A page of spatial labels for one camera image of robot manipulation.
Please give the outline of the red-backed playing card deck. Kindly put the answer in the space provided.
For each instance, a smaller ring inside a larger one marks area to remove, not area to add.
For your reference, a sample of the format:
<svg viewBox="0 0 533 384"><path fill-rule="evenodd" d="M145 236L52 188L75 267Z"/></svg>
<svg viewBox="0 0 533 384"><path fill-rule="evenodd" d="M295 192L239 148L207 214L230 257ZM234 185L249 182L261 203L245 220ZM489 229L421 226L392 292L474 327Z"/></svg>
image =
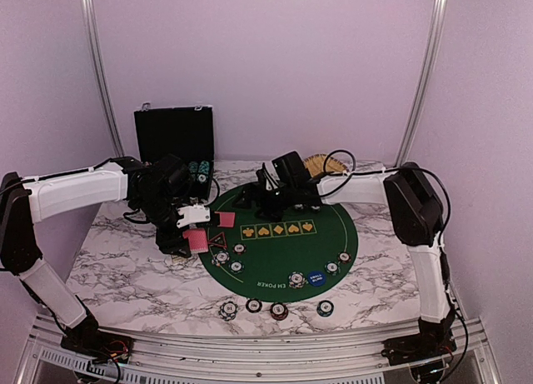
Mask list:
<svg viewBox="0 0 533 384"><path fill-rule="evenodd" d="M209 251L206 231L203 228L188 229L183 233L192 254Z"/></svg>

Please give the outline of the dealt card seat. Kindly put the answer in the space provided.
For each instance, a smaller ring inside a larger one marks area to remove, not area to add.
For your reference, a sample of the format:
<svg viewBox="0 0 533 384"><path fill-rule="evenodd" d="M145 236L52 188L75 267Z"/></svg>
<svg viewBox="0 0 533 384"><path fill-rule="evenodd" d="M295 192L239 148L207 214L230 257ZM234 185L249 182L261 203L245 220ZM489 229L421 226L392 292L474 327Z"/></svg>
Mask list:
<svg viewBox="0 0 533 384"><path fill-rule="evenodd" d="M236 221L235 212L217 212L219 223L218 226L222 228L233 228Z"/></svg>

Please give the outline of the placed hundred chip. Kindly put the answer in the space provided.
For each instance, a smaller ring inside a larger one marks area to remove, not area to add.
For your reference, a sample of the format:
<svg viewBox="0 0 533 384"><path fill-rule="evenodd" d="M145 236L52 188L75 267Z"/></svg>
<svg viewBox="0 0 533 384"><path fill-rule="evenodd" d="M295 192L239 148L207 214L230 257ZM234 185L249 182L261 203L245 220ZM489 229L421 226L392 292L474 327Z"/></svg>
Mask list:
<svg viewBox="0 0 533 384"><path fill-rule="evenodd" d="M243 253L246 252L247 250L247 247L242 244L242 243L237 243L234 247L233 247L233 252L236 253L237 255L241 255Z"/></svg>
<svg viewBox="0 0 533 384"><path fill-rule="evenodd" d="M348 252L340 252L338 254L338 261L340 263L348 263L351 261L351 254Z"/></svg>

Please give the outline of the triangular all-in button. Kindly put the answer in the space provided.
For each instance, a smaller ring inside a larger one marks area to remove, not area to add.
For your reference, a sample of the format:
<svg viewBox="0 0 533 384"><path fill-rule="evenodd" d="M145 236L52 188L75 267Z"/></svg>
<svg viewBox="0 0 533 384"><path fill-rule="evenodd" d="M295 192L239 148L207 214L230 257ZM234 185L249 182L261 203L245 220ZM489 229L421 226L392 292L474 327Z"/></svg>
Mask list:
<svg viewBox="0 0 533 384"><path fill-rule="evenodd" d="M208 240L208 245L218 247L221 249L227 249L227 240L224 232L219 232L213 238Z"/></svg>

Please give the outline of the placed ten chips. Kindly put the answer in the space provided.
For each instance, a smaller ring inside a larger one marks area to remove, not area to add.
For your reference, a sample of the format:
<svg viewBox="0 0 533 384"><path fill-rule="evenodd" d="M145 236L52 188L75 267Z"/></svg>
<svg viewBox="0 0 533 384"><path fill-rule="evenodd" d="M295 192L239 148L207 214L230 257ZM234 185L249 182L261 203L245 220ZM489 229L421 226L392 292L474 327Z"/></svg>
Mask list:
<svg viewBox="0 0 533 384"><path fill-rule="evenodd" d="M212 264L215 266L223 266L230 260L230 254L225 251L217 252L212 256Z"/></svg>
<svg viewBox="0 0 533 384"><path fill-rule="evenodd" d="M288 285L290 288L299 289L306 285L306 278L302 272L292 272L288 276Z"/></svg>

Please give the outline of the blue small blind button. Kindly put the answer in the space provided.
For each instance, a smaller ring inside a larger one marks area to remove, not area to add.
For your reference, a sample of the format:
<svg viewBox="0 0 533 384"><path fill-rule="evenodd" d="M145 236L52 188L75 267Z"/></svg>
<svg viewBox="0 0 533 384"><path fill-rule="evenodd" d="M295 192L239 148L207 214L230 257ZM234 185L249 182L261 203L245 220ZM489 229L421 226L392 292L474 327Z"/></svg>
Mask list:
<svg viewBox="0 0 533 384"><path fill-rule="evenodd" d="M324 272L309 272L306 279L307 282L313 287L321 287L326 284L326 274Z"/></svg>

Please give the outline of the hundred chip front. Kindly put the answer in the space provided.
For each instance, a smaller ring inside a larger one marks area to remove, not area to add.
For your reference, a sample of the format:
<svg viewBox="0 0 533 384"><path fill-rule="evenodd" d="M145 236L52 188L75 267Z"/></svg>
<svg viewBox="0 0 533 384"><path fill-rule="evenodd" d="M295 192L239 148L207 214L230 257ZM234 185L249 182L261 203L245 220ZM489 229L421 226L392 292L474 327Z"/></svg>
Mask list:
<svg viewBox="0 0 533 384"><path fill-rule="evenodd" d="M258 313L262 310L262 302L256 298L248 299L245 308L250 313Z"/></svg>

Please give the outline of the green fifty chip stack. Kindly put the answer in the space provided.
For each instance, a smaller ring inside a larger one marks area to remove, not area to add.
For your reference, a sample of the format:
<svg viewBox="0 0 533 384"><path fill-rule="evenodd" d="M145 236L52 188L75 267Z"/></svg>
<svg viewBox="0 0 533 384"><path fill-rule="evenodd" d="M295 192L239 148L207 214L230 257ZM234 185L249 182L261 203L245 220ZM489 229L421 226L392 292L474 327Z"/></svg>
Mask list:
<svg viewBox="0 0 533 384"><path fill-rule="evenodd" d="M320 317L329 317L334 312L334 304L328 300L319 301L316 312Z"/></svg>

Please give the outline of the blue ten chip stack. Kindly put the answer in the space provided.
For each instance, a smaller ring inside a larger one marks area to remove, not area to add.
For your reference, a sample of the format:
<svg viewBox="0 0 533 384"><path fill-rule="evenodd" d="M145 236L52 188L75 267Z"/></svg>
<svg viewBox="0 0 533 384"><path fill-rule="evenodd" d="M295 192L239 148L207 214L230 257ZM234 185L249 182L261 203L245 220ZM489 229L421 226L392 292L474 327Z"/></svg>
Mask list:
<svg viewBox="0 0 533 384"><path fill-rule="evenodd" d="M219 309L219 316L222 320L228 322L237 316L238 305L235 302L224 302Z"/></svg>

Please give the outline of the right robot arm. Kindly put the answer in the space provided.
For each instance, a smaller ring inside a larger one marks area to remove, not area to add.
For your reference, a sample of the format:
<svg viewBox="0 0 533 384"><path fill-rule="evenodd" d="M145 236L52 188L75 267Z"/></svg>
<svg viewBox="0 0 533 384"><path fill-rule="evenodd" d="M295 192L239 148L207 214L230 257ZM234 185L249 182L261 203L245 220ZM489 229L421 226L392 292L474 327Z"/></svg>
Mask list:
<svg viewBox="0 0 533 384"><path fill-rule="evenodd" d="M440 181L438 176L406 162L368 172L335 172L323 164L313 177L296 151L274 159L272 165L276 175L265 167L259 169L256 181L241 187L234 207L254 207L259 218L278 222L290 207L318 209L345 202L388 206L394 233L408 249L420 291L420 333L414 336L412 349L420 357L432 356L444 345L456 316L443 243L451 202L445 190L437 192L431 185Z"/></svg>

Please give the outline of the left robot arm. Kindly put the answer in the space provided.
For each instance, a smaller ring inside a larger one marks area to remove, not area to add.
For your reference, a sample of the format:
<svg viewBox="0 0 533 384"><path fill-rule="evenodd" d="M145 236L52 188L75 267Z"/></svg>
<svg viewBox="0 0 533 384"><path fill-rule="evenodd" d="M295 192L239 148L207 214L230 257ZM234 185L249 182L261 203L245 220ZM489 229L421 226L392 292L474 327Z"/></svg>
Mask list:
<svg viewBox="0 0 533 384"><path fill-rule="evenodd" d="M207 222L210 210L179 203L190 182L187 165L168 155L147 165L134 157L110 158L95 167L48 176L7 174L1 186L1 263L38 303L64 325L64 340L88 355L127 337L102 332L97 319L66 286L37 245L34 225L49 217L103 202L126 200L156 229L161 252L189 257L183 232Z"/></svg>

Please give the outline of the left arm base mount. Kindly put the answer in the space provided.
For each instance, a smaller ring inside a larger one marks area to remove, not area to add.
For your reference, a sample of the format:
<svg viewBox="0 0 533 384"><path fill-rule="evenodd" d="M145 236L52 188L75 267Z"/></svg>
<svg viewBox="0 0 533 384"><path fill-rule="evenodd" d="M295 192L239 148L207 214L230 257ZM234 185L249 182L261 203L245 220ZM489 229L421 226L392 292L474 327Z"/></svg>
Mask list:
<svg viewBox="0 0 533 384"><path fill-rule="evenodd" d="M81 337L63 336L61 347L94 358L97 362L127 362L131 355L133 339L109 332L96 332Z"/></svg>

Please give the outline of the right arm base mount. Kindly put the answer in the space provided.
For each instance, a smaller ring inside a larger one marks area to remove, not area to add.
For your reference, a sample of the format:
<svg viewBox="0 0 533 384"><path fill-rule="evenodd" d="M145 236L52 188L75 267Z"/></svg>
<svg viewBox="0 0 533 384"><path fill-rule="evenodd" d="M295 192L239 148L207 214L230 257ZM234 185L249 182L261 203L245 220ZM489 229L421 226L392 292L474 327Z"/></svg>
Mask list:
<svg viewBox="0 0 533 384"><path fill-rule="evenodd" d="M456 343L450 338L439 342L434 337L415 334L385 340L381 355L391 366L397 366L452 354L456 350Z"/></svg>

